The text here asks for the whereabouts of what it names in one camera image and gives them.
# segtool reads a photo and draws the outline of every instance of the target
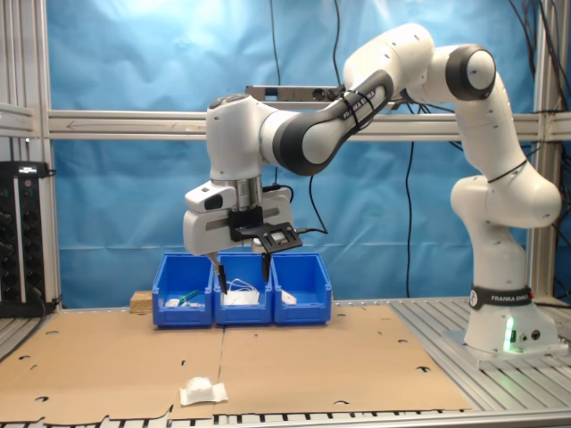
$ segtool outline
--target franka emika robot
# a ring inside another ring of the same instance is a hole
[[[225,291],[218,251],[251,244],[262,252],[267,279],[271,253],[302,242],[289,190],[262,190],[264,165],[318,174],[394,95],[453,103],[466,158],[482,173],[461,179],[451,194],[474,248],[465,343],[497,356],[564,347],[553,320],[532,302],[525,252],[509,232],[509,227],[551,224],[561,210],[560,193],[522,152],[490,53],[479,45],[434,48],[426,29],[407,24],[353,53],[343,82],[339,98],[315,112],[277,110],[244,94],[223,96],[209,106],[211,180],[186,194],[186,249],[209,256]]]

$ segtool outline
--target white object in bin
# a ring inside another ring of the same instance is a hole
[[[234,290],[222,294],[223,305],[257,305],[260,302],[258,290]]]
[[[227,284],[229,285],[227,293],[222,293],[223,305],[257,305],[260,303],[260,292],[253,285],[240,278],[228,281]]]
[[[196,301],[185,301],[182,306],[187,306],[190,308],[204,308],[203,303],[198,303]]]
[[[282,301],[286,305],[297,305],[297,299],[286,290],[282,290]]]
[[[178,299],[168,299],[167,302],[164,304],[166,308],[176,308],[179,304]]]
[[[226,399],[228,399],[228,395],[224,383],[212,385],[208,377],[193,377],[186,384],[186,388],[180,388],[181,406],[207,401],[219,403]]]

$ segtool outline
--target cardboard sheet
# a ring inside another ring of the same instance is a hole
[[[178,388],[195,376],[224,382],[229,401],[181,407]],[[156,330],[151,315],[127,312],[63,313],[0,364],[0,422],[153,419],[171,407],[171,419],[189,419],[469,404],[388,307],[337,308],[327,326],[225,332]]]
[[[336,308],[328,326],[228,328],[223,349],[229,401],[215,414],[470,408],[388,307]]]
[[[61,314],[0,364],[0,420],[92,424],[156,418],[171,406],[211,417],[212,404],[180,408],[178,388],[216,380],[221,343],[219,328],[156,330],[151,315]]]

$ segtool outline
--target blue backdrop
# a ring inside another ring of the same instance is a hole
[[[415,21],[438,45],[478,43],[494,55],[514,112],[532,110],[523,32],[507,1],[341,0],[340,67],[381,32]],[[205,111],[246,85],[275,85],[269,0],[48,0],[55,109]],[[283,85],[336,85],[333,0],[275,0]],[[205,142],[56,141],[63,301],[122,306],[150,289],[161,255],[183,251],[184,195],[208,180]],[[307,236],[337,299],[404,296],[407,143],[350,143],[315,177],[330,235]],[[418,143],[410,175],[413,296],[466,295],[468,234],[450,205],[474,174],[445,143]],[[264,172],[266,183],[273,169]],[[308,179],[294,187],[297,226],[315,226]],[[517,237],[523,242],[525,234]]]

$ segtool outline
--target blue bin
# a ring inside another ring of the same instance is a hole
[[[325,324],[331,318],[331,280],[319,254],[275,254],[270,282],[274,288],[276,324]],[[282,290],[292,294],[297,304],[285,304]]]
[[[272,321],[273,292],[261,277],[261,255],[248,252],[223,252],[219,255],[227,281],[240,278],[260,293],[257,305],[222,305],[219,279],[214,283],[214,321],[218,325],[265,325]]]
[[[196,327],[212,324],[212,263],[206,256],[168,252],[153,284],[153,322],[159,327]],[[165,307],[169,299],[198,290],[191,302],[203,307]]]

